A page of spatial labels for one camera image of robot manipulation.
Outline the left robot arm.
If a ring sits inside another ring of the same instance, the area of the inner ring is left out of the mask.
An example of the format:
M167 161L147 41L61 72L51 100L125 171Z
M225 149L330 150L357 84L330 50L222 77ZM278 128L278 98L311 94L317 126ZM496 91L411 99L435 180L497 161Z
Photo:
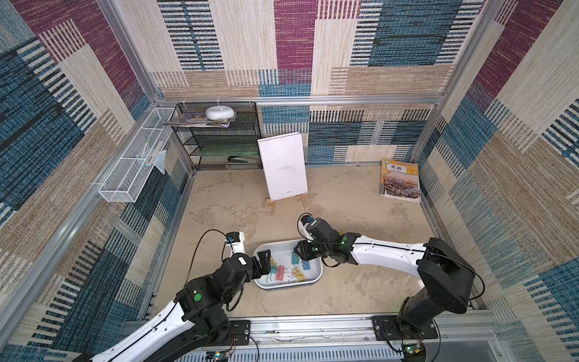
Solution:
M244 285L271 271L271 252L235 253L212 274L191 279L174 300L138 330L99 354L76 361L173 361L209 344L223 344L231 323L224 306Z

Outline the pink binder clip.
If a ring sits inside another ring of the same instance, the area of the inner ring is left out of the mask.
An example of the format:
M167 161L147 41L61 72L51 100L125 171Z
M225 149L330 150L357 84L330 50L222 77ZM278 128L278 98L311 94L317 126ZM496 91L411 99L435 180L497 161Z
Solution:
M283 281L285 276L286 268L283 265L279 265L276 269L276 281Z

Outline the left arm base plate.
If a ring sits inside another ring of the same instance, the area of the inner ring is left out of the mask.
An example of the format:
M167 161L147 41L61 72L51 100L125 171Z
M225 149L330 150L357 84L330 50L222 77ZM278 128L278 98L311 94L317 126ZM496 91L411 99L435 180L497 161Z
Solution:
M251 321L250 320L233 320L226 338L221 343L223 346L247 346L250 344Z

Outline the white plastic storage box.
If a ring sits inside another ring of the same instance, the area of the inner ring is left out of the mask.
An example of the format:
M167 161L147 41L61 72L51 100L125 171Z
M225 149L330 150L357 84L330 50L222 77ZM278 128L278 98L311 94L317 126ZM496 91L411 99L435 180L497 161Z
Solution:
M324 271L321 259L302 260L294 251L298 243L299 240L277 241L257 247L254 256L264 250L271 252L271 271L255 280L257 287L274 290L314 284L321 279Z

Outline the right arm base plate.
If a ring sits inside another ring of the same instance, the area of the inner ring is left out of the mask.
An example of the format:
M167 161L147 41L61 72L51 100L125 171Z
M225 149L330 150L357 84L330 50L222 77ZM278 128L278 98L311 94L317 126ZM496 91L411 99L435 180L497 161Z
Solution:
M378 341L438 339L439 333L433 321L425 326L415 328L406 324L398 324L396 315L373 315L370 318L373 332Z

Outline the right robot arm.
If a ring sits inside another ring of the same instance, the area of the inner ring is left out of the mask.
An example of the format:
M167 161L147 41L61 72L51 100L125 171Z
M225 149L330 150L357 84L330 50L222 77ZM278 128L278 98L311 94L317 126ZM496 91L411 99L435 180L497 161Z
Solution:
M304 261L331 258L339 265L377 265L420 279L423 288L407 297L395 319L380 330L394 329L399 337L418 339L435 330L434 318L443 312L464 314L476 272L440 238L424 244L380 241L359 233L340 234L327 221L301 216L297 229L302 241L294 248Z

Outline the teal binder clip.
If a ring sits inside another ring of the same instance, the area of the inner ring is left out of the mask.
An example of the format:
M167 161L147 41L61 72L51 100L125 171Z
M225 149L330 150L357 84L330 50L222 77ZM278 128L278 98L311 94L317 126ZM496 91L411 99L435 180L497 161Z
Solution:
M300 263L300 258L294 251L292 252L291 262L293 265L298 265Z

